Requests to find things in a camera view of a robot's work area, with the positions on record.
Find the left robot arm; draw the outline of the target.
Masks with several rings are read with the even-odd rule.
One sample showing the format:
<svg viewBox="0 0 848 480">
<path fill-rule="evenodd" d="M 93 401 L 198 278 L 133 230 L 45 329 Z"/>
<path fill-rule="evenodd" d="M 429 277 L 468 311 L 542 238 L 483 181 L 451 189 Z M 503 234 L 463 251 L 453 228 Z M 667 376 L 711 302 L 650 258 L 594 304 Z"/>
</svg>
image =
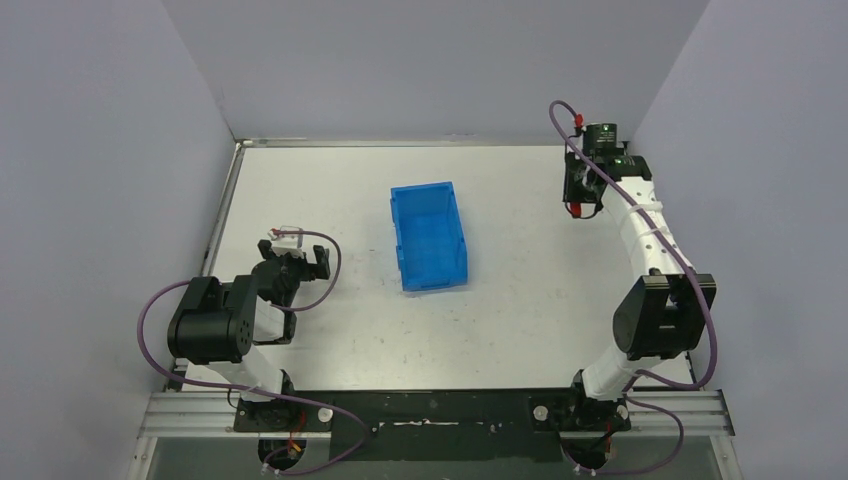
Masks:
<svg viewBox="0 0 848 480">
<path fill-rule="evenodd" d="M 325 247 L 307 255 L 299 237 L 261 240 L 258 249 L 262 259 L 246 275 L 189 281 L 167 344 L 173 356 L 208 367 L 238 393 L 238 430 L 291 431 L 306 425 L 308 408 L 290 397 L 290 376 L 260 348 L 294 339 L 297 292 L 305 282 L 330 279 L 330 263 Z"/>
</svg>

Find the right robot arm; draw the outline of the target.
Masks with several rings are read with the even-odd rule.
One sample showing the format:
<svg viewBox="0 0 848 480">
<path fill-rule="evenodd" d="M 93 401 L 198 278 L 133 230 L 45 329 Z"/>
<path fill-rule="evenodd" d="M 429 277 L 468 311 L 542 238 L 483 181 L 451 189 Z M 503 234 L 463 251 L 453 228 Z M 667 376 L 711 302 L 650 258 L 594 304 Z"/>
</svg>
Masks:
<svg viewBox="0 0 848 480">
<path fill-rule="evenodd" d="M 565 154 L 564 203 L 574 217 L 583 205 L 612 217 L 634 277 L 613 314 L 611 346 L 575 375 L 576 393 L 563 401 L 565 429 L 602 431 L 626 425 L 623 392 L 634 377 L 698 345 L 717 286 L 709 274 L 690 284 L 691 264 L 664 219 L 647 162 L 618 144 L 616 124 L 589 124 L 580 138 L 580 150 Z"/>
</svg>

